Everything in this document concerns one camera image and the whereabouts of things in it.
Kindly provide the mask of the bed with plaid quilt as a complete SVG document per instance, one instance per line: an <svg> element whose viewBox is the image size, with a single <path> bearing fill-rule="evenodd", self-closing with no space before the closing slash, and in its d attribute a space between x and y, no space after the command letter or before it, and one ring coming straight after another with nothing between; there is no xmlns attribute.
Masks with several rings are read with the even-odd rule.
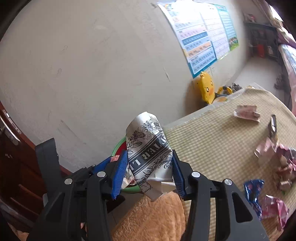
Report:
<svg viewBox="0 0 296 241"><path fill-rule="evenodd" d="M292 113L295 114L295 39L284 27L277 29L280 46L278 47L287 70L292 101Z"/></svg>

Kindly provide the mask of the green edged narrow poster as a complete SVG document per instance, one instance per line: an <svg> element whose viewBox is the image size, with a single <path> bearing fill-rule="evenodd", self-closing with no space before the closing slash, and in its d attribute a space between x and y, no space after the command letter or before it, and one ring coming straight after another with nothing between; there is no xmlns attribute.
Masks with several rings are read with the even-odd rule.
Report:
<svg viewBox="0 0 296 241"><path fill-rule="evenodd" d="M233 22L225 6L215 4L215 7L217 8L218 14L221 18L230 51L232 51L239 45Z"/></svg>

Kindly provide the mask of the red bin with green rim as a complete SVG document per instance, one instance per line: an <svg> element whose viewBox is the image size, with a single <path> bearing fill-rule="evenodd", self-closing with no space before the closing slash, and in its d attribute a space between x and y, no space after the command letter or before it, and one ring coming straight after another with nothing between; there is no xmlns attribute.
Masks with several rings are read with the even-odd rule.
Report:
<svg viewBox="0 0 296 241"><path fill-rule="evenodd" d="M126 150L126 137L122 138L114 147L114 150L112 151L112 161L117 161L120 154ZM141 193L141 189L139 188L134 176L132 175L132 172L127 166L125 171L125 176L123 178L123 182L121 185L121 191L129 194L135 194L135 193Z"/></svg>

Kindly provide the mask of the yellow duck toy chair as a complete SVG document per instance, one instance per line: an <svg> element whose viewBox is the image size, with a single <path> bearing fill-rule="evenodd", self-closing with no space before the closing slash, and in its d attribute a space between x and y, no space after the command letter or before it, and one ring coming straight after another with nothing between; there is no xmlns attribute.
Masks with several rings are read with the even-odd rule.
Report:
<svg viewBox="0 0 296 241"><path fill-rule="evenodd" d="M233 93L232 89L228 86L221 86L215 92L214 83L209 73L202 71L199 77L194 80L194 87L197 96L201 98L204 106L213 104L214 102L226 101L227 96Z"/></svg>

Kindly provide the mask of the pink snack bag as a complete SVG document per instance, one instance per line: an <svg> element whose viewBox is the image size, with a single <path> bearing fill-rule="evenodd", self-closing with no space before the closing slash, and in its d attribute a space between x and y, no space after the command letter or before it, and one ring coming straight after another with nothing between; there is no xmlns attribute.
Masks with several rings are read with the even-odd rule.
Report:
<svg viewBox="0 0 296 241"><path fill-rule="evenodd" d="M261 204L262 215L261 219L277 218L277 230L282 231L289 218L290 210L282 201L277 197L266 195Z"/></svg>

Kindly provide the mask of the blue educational wall poster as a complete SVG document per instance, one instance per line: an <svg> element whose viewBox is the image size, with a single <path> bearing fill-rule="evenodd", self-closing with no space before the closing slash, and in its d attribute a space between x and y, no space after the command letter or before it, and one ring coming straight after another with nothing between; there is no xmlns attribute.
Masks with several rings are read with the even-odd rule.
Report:
<svg viewBox="0 0 296 241"><path fill-rule="evenodd" d="M203 4L195 1L160 1L157 5L178 39L192 77L197 77L217 60L201 15Z"/></svg>

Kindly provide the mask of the checkered beige mat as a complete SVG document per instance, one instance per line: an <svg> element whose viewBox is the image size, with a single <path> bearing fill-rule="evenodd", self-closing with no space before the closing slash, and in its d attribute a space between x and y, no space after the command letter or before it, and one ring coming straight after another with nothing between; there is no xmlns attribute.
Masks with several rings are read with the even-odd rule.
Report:
<svg viewBox="0 0 296 241"><path fill-rule="evenodd" d="M256 105L260 122L234 117L238 105ZM276 116L281 144L295 147L295 115L272 93L247 88L226 102L212 104L164 127L166 139L179 159L208 179L231 179L239 189L251 179L264 180L261 195L284 201L295 211L295 188L281 193L274 186L273 168L260 166L254 151L268 136L268 124Z"/></svg>

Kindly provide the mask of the white black printed wrapper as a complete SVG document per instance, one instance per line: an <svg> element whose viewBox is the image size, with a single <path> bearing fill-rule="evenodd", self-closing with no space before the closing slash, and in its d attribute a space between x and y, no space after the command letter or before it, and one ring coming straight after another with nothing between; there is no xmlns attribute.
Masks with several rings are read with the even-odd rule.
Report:
<svg viewBox="0 0 296 241"><path fill-rule="evenodd" d="M156 201L174 190L173 151L157 117L139 114L128 125L125 137L129 168L142 193Z"/></svg>

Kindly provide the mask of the white chart poster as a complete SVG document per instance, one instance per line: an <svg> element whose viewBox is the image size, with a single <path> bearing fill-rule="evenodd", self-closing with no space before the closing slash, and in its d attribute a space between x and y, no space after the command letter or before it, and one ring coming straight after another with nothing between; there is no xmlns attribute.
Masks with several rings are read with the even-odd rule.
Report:
<svg viewBox="0 0 296 241"><path fill-rule="evenodd" d="M201 17L205 23L208 35L219 60L230 52L230 47L224 25L214 4L199 3Z"/></svg>

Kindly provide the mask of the orange plush cushion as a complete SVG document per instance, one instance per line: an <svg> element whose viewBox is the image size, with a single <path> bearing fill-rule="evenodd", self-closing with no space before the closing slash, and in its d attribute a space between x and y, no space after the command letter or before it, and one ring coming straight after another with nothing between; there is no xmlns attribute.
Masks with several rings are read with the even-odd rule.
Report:
<svg viewBox="0 0 296 241"><path fill-rule="evenodd" d="M152 202L142 197L111 232L113 240L181 240L186 229L183 204L175 192Z"/></svg>

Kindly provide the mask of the pink flat wrapper on mat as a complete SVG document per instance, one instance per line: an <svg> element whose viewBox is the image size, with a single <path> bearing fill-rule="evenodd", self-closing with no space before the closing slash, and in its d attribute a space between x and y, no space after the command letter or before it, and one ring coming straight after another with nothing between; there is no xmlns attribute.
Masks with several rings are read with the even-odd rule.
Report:
<svg viewBox="0 0 296 241"><path fill-rule="evenodd" d="M257 112L256 105L238 105L233 113L234 117L243 120L260 122L260 113Z"/></svg>

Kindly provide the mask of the dark shelf unit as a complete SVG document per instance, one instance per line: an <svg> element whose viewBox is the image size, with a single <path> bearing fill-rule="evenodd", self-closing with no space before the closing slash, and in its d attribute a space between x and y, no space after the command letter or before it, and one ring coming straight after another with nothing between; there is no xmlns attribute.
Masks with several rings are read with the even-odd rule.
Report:
<svg viewBox="0 0 296 241"><path fill-rule="evenodd" d="M248 35L248 47L252 57L266 58L278 62L278 33L271 25L244 22Z"/></svg>

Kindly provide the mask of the brown pink wrapper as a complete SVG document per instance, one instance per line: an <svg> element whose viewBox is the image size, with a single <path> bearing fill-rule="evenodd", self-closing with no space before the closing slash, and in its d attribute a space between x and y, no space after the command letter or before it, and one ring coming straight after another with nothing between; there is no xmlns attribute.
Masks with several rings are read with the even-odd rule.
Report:
<svg viewBox="0 0 296 241"><path fill-rule="evenodd" d="M295 183L295 149L280 144L279 140L267 137L254 151L260 166L273 168L276 189L287 192Z"/></svg>

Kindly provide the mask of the dark wooden cabinet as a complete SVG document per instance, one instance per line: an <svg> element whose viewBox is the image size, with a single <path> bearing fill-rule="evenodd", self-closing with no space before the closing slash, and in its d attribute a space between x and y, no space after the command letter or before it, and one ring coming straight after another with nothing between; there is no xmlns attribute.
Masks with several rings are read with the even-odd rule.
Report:
<svg viewBox="0 0 296 241"><path fill-rule="evenodd" d="M30 232L44 207L46 192L35 144L1 105L1 205L4 217L16 229Z"/></svg>

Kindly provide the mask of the blue oreo wrapper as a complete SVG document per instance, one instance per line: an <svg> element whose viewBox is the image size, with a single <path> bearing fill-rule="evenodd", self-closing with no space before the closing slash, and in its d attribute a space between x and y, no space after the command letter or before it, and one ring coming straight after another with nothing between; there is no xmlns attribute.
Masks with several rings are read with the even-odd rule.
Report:
<svg viewBox="0 0 296 241"><path fill-rule="evenodd" d="M262 219L262 208L259 204L258 197L264 186L264 180L252 179L246 181L244 184L245 198L248 203L252 206L259 219Z"/></svg>

